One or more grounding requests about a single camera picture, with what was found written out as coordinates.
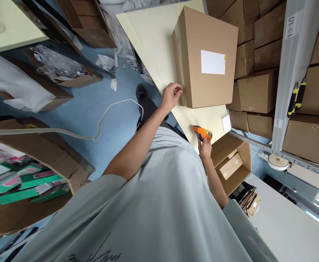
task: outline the hand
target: hand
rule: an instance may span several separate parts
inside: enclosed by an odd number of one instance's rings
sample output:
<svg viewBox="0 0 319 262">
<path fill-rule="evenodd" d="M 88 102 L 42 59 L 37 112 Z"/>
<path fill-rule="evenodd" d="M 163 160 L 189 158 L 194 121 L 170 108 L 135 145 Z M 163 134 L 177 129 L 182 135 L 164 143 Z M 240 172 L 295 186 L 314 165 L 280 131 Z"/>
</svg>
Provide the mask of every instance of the hand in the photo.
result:
<svg viewBox="0 0 319 262">
<path fill-rule="evenodd" d="M 203 139 L 203 143 L 199 138 L 198 139 L 198 151 L 199 155 L 202 158 L 202 161 L 207 161 L 210 159 L 210 153 L 211 153 L 211 143 L 210 141 L 205 137 Z"/>
<path fill-rule="evenodd" d="M 169 112 L 177 105 L 182 92 L 183 88 L 178 83 L 170 83 L 163 90 L 160 108 L 166 112 L 166 115 L 169 114 Z"/>
</svg>

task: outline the shirt sleeve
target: shirt sleeve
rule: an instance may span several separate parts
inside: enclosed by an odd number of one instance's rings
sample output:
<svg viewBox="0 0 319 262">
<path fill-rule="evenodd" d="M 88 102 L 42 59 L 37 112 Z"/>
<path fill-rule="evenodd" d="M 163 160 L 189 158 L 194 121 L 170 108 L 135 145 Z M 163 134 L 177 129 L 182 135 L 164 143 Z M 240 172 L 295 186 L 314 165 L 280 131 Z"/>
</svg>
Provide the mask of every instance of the shirt sleeve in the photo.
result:
<svg viewBox="0 0 319 262">
<path fill-rule="evenodd" d="M 14 261 L 54 261 L 126 183 L 121 176 L 104 175 L 82 187 Z"/>
<path fill-rule="evenodd" d="M 230 200 L 223 213 L 253 262 L 278 262 L 236 200 Z"/>
</svg>

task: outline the shelf label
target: shelf label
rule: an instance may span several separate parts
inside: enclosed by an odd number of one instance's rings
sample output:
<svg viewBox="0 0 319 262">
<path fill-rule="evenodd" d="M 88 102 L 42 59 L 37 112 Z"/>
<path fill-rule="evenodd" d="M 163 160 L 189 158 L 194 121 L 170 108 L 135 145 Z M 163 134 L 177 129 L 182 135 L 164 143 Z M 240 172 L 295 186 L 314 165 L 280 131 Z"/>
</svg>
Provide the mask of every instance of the shelf label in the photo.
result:
<svg viewBox="0 0 319 262">
<path fill-rule="evenodd" d="M 288 17 L 286 21 L 287 22 L 286 39 L 289 39 L 300 33 L 303 13 L 304 13 L 304 9 Z"/>
<path fill-rule="evenodd" d="M 275 123 L 274 123 L 273 127 L 282 128 L 283 127 L 283 119 L 275 118 Z"/>
</svg>

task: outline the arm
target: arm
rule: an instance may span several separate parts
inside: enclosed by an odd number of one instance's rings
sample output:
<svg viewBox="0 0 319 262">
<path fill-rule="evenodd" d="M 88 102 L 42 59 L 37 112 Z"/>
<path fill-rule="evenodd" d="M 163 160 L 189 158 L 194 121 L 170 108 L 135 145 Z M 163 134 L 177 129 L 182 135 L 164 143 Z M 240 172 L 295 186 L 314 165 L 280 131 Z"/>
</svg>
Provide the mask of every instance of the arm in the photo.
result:
<svg viewBox="0 0 319 262">
<path fill-rule="evenodd" d="M 111 160 L 102 175 L 115 174 L 129 181 L 139 171 L 149 152 L 158 127 L 165 116 L 178 103 L 182 90 L 182 86 L 177 83 L 170 83 L 163 90 L 161 106 Z"/>
<path fill-rule="evenodd" d="M 225 205 L 229 202 L 227 199 L 224 188 L 222 187 L 220 178 L 215 170 L 213 161 L 210 157 L 211 144 L 204 138 L 203 143 L 198 139 L 198 150 L 201 156 L 202 162 L 206 168 L 209 190 L 221 209 L 224 209 Z"/>
</svg>

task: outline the black shoe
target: black shoe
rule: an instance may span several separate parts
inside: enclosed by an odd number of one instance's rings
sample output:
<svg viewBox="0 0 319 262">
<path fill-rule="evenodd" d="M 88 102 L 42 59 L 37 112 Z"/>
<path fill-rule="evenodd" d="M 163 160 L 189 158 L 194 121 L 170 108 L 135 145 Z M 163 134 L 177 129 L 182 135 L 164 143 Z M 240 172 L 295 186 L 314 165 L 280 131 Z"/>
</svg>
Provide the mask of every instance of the black shoe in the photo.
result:
<svg viewBox="0 0 319 262">
<path fill-rule="evenodd" d="M 145 87 L 143 84 L 139 84 L 136 90 L 136 97 L 138 99 L 138 103 L 143 101 L 146 97 L 148 97 L 148 94 L 145 90 Z"/>
</svg>

